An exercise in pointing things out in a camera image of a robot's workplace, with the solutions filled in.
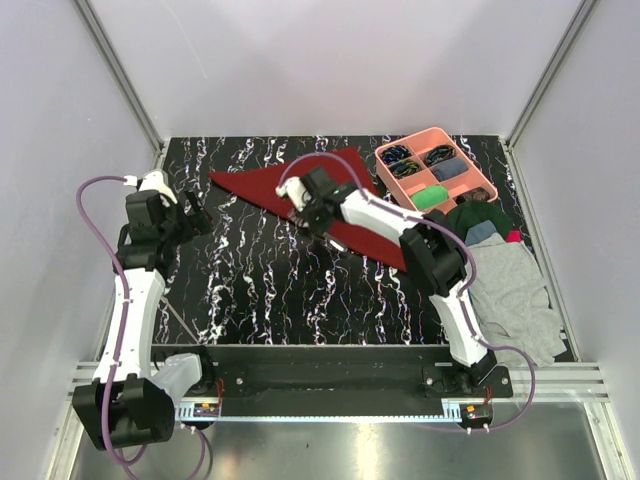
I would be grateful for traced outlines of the red cloth napkin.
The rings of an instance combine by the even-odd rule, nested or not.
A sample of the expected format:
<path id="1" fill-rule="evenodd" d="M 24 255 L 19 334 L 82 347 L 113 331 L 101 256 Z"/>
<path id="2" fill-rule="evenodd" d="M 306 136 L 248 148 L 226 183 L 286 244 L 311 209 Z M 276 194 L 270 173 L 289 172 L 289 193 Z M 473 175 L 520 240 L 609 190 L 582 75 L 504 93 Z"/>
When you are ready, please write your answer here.
<path id="1" fill-rule="evenodd" d="M 333 180 L 343 184 L 352 180 L 348 171 L 353 170 L 364 188 L 372 193 L 376 191 L 372 177 L 356 148 L 344 148 L 336 151 L 335 154 L 344 162 L 339 163 L 326 153 L 317 153 L 297 164 L 286 162 L 238 173 L 212 172 L 209 177 L 218 187 L 240 199 L 278 217 L 288 219 L 293 212 L 293 205 L 289 200 L 276 195 L 276 187 L 282 176 L 302 176 L 313 168 L 321 166 Z M 401 272 L 406 270 L 400 247 L 363 227 L 336 221 L 330 228 L 329 234 L 354 253 L 367 256 Z"/>

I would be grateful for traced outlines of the silver fork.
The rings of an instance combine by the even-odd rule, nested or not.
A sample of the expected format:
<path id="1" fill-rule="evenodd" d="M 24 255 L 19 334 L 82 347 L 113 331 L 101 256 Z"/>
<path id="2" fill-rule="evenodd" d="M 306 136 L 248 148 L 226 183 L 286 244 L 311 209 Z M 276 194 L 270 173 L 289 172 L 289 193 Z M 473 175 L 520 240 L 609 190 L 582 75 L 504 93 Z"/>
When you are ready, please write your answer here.
<path id="1" fill-rule="evenodd" d="M 329 242 L 329 244 L 331 246 L 333 246 L 335 249 L 337 249 L 340 252 L 346 252 L 347 251 L 347 247 L 340 242 L 338 239 L 336 239 L 335 237 L 331 236 L 331 235 L 327 235 L 326 236 L 327 241 Z"/>
<path id="2" fill-rule="evenodd" d="M 169 302 L 169 300 L 165 297 L 162 296 L 161 297 L 161 301 L 162 303 L 167 307 L 168 311 L 173 315 L 173 317 L 177 320 L 177 322 L 179 323 L 179 325 L 182 327 L 182 329 L 186 332 L 186 334 L 196 343 L 198 344 L 198 337 L 196 336 L 196 334 L 191 330 L 191 328 L 189 327 L 189 325 L 187 324 L 187 322 L 184 320 L 184 318 L 179 314 L 179 312 L 171 305 L 171 303 Z"/>

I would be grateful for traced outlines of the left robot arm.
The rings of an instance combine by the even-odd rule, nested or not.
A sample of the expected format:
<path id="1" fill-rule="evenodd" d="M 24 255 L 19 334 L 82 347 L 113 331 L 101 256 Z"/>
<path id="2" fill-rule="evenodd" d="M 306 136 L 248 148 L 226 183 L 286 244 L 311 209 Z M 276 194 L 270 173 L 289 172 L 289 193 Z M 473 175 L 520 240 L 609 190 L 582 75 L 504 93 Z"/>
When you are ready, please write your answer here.
<path id="1" fill-rule="evenodd" d="M 81 218 L 112 262 L 115 304 L 98 367 L 89 384 L 74 390 L 72 406 L 94 446 L 124 463 L 121 449 L 168 441 L 183 397 L 208 394 L 216 372 L 199 353 L 175 354 L 151 369 L 154 322 L 169 271 L 181 245 L 210 232 L 208 215 L 192 192 L 186 194 L 192 210 L 185 212 L 160 169 L 119 181 L 133 191 L 125 198 L 127 221 L 115 247 L 84 209 L 81 198 L 92 183 L 76 194 Z"/>

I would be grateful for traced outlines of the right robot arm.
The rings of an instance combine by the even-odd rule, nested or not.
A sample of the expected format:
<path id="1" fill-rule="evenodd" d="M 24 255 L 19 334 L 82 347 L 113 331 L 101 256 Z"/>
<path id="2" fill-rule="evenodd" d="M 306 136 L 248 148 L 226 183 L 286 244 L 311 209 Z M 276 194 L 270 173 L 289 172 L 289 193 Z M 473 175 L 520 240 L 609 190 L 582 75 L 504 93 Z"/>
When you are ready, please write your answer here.
<path id="1" fill-rule="evenodd" d="M 495 355 L 481 334 L 468 289 L 475 263 L 441 214 L 421 215 L 384 201 L 358 182 L 338 184 L 322 167 L 283 178 L 275 188 L 292 202 L 302 225 L 319 234 L 337 221 L 361 227 L 400 248 L 413 283 L 436 308 L 449 344 L 454 384 L 476 396 L 490 383 Z"/>

